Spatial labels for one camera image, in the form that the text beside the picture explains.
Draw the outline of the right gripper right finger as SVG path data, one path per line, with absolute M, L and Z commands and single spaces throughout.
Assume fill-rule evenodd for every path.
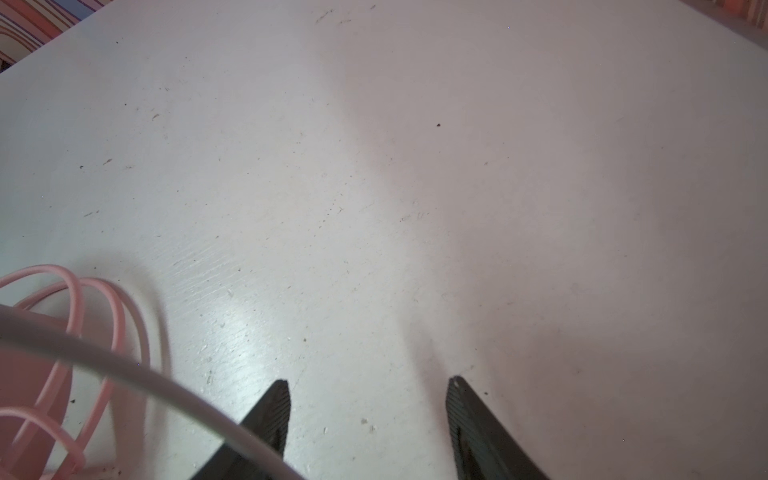
M 445 407 L 459 479 L 548 480 L 463 377 L 448 380 Z

